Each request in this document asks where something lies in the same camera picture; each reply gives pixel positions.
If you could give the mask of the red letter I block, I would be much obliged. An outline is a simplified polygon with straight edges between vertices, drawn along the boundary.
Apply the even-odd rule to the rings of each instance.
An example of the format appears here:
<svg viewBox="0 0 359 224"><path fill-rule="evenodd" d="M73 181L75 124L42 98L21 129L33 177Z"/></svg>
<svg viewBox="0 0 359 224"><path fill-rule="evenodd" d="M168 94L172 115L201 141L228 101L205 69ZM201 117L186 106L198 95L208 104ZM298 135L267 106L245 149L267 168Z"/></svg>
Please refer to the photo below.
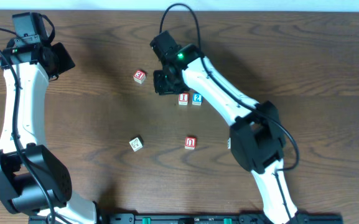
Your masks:
<svg viewBox="0 0 359 224"><path fill-rule="evenodd" d="M181 93L179 95L179 105L188 105L188 103L189 103L189 94Z"/></svg>

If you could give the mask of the blue number 2 block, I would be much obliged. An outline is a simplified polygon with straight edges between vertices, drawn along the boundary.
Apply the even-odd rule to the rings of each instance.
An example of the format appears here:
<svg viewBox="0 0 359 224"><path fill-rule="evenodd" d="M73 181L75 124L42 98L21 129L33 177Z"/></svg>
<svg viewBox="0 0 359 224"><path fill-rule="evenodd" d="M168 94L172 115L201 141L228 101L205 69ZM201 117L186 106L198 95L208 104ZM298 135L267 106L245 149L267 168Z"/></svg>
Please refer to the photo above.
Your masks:
<svg viewBox="0 0 359 224"><path fill-rule="evenodd" d="M192 104L200 106L202 104L202 95L199 93L194 93L192 96Z"/></svg>

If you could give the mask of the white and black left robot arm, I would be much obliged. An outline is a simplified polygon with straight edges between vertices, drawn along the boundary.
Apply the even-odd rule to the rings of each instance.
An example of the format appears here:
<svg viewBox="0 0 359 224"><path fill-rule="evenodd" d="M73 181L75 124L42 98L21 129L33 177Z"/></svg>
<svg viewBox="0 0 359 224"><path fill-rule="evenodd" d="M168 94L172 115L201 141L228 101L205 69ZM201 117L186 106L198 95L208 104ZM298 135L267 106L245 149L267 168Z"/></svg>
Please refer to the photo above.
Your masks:
<svg viewBox="0 0 359 224"><path fill-rule="evenodd" d="M61 43L20 37L0 50L7 96L0 137L0 201L32 222L99 223L96 204L72 189L68 169L48 149L45 94L52 77L74 67Z"/></svg>

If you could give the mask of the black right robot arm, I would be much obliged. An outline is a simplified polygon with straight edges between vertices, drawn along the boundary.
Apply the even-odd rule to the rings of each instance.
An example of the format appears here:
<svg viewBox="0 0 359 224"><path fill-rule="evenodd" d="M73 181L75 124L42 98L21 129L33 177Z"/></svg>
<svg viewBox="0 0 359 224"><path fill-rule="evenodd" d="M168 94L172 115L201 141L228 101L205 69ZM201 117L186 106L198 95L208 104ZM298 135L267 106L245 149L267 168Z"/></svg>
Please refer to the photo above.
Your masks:
<svg viewBox="0 0 359 224"><path fill-rule="evenodd" d="M230 151L237 163L251 173L263 200L263 212L272 223L294 223L297 207L291 199L284 173L283 148L296 142L279 120L270 102L244 95L212 65L193 44L158 44L151 49L162 69L154 74L160 95L193 89L201 94L230 127Z"/></svg>

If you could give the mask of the red number 3 block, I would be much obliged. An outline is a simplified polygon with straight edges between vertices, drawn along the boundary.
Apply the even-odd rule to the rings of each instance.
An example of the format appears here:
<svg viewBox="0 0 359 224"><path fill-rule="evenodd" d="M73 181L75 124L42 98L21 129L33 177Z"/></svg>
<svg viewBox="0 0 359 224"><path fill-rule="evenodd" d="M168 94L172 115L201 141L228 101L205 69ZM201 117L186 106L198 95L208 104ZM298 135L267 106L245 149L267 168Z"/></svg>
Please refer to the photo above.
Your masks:
<svg viewBox="0 0 359 224"><path fill-rule="evenodd" d="M142 84L146 79L146 73L142 70L137 70L133 75L134 81Z"/></svg>

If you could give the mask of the red letter U block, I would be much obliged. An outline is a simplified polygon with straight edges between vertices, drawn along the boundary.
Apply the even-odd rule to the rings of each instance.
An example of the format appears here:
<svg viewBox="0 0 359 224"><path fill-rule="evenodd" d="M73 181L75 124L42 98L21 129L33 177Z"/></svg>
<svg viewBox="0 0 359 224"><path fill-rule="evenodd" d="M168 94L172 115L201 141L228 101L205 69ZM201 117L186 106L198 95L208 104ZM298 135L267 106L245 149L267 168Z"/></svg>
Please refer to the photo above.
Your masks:
<svg viewBox="0 0 359 224"><path fill-rule="evenodd" d="M197 143L197 138L195 138L195 137L186 137L185 138L185 148L186 149L194 150L196 147L196 143Z"/></svg>

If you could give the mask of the white block with animal drawing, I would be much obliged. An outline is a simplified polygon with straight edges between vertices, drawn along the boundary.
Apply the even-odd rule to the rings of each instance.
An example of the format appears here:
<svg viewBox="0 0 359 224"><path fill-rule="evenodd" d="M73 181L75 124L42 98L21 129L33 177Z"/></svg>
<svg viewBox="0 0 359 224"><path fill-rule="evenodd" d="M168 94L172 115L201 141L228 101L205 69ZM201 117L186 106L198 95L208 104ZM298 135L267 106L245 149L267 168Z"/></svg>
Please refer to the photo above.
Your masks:
<svg viewBox="0 0 359 224"><path fill-rule="evenodd" d="M142 137L136 136L135 138L130 140L129 145L131 146L131 148L134 152L142 149L144 147Z"/></svg>

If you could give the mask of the white block with red side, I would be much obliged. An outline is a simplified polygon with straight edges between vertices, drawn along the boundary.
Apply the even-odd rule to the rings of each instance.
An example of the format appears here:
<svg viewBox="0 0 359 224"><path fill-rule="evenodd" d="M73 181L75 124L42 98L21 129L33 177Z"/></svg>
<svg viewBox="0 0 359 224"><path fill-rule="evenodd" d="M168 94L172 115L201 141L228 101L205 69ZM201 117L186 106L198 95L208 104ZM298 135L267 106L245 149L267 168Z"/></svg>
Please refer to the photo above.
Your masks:
<svg viewBox="0 0 359 224"><path fill-rule="evenodd" d="M231 138L228 138L227 148L228 148L228 149L231 149Z"/></svg>

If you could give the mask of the black mounting rail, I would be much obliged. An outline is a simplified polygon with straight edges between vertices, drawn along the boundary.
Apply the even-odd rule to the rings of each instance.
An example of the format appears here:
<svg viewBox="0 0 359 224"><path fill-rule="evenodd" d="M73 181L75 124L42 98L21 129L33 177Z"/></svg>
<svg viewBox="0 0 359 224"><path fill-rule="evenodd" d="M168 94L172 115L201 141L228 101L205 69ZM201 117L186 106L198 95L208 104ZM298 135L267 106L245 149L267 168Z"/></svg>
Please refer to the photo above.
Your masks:
<svg viewBox="0 0 359 224"><path fill-rule="evenodd" d="M242 213L239 215L135 215L132 213L116 213L89 222L110 224L269 224L271 221L262 213ZM340 215L298 213L290 223L343 224L343 219Z"/></svg>

